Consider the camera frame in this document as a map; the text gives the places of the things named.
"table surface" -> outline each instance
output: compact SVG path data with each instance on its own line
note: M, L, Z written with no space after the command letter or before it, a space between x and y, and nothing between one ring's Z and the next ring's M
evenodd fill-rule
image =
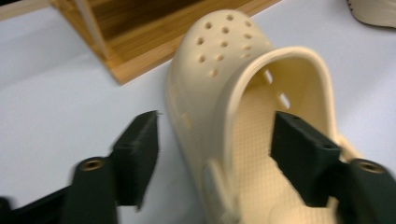
M345 0L284 0L253 17L276 47L306 46L332 75L340 133L396 173L396 30L362 24ZM143 209L121 223L205 223L164 102L169 62L119 86L54 8L0 21L0 194L22 206L106 156L137 115L159 117L161 154Z

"cream-colored shoe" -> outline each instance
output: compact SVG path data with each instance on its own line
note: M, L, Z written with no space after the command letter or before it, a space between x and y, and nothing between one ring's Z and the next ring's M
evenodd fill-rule
M269 156L275 111L341 147L328 70L310 49L274 49L246 15L221 10L186 33L166 83L170 119L210 223L334 223L308 208ZM358 154L344 150L345 159Z
M396 28L396 0L347 0L352 15L361 22Z

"slipper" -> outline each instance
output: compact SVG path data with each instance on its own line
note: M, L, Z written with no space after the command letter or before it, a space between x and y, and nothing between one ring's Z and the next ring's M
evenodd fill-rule
M210 13L171 62L166 104L210 223L334 223L308 208L270 157L276 111L294 114L359 157L336 130L332 86L311 49L275 49L248 16Z
M347 0L356 20L396 28L396 0Z

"white surface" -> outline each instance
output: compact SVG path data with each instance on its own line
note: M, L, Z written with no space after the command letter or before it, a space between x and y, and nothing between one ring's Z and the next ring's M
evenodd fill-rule
M322 56L340 132L395 174L396 30L357 22L344 0L284 0L253 20L274 46ZM106 156L157 109L159 163L142 211L121 208L122 223L205 223L164 109L168 64L120 87L56 10L0 21L0 194L21 206L66 186L73 165Z

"wooden rack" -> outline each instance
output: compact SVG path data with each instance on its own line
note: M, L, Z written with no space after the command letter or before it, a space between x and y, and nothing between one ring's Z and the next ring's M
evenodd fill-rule
M190 26L212 11L254 15L279 0L52 0L124 84L171 59Z

